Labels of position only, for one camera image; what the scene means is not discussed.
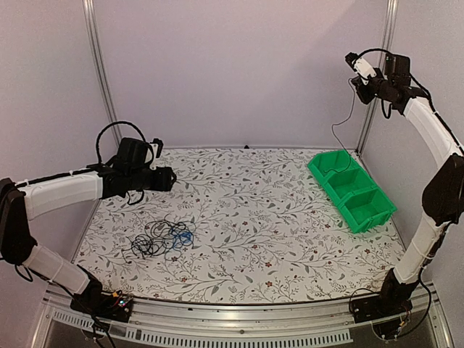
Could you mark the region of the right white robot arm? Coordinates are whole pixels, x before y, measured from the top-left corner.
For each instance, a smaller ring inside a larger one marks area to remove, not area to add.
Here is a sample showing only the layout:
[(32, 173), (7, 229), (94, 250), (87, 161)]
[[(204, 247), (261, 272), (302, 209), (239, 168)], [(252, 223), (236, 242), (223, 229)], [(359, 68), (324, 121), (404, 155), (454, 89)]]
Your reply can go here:
[(384, 68), (365, 59), (368, 50), (348, 53), (345, 61), (355, 73), (352, 85), (363, 104), (387, 103), (408, 121), (424, 141), (434, 174), (423, 189), (421, 217), (405, 254), (387, 273), (375, 310), (390, 316), (421, 281), (424, 268), (435, 258), (451, 225), (463, 213), (463, 144), (439, 114), (431, 92), (410, 72), (410, 58), (384, 52)]

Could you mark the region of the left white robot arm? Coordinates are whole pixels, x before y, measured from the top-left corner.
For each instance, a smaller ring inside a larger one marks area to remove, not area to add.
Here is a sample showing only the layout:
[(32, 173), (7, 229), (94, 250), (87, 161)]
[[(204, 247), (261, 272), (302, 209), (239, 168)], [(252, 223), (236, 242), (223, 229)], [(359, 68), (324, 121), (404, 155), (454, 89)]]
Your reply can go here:
[(88, 271), (39, 244), (30, 234), (29, 222), (46, 213), (81, 202), (93, 202), (132, 191), (170, 191), (177, 177), (171, 167), (157, 160), (163, 142), (122, 138), (117, 153), (83, 169), (16, 183), (1, 180), (1, 259), (23, 266), (47, 281), (65, 288), (93, 315), (108, 307), (102, 283)]

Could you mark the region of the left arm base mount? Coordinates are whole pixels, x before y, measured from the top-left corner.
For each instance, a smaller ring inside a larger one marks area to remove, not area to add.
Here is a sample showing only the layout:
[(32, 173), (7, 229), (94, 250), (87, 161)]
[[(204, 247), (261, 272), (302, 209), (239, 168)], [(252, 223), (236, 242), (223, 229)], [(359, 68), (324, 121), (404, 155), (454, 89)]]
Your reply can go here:
[(111, 294), (85, 291), (73, 297), (70, 308), (97, 318), (128, 323), (133, 310), (133, 295), (121, 291)]

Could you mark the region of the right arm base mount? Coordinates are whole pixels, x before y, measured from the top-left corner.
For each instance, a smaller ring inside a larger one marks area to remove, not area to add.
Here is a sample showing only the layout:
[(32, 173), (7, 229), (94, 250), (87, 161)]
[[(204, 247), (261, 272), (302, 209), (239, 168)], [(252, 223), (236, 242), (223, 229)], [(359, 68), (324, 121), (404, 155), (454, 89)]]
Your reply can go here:
[(348, 306), (356, 323), (407, 313), (413, 308), (410, 299), (389, 298), (377, 293), (371, 293), (367, 297), (350, 297)]

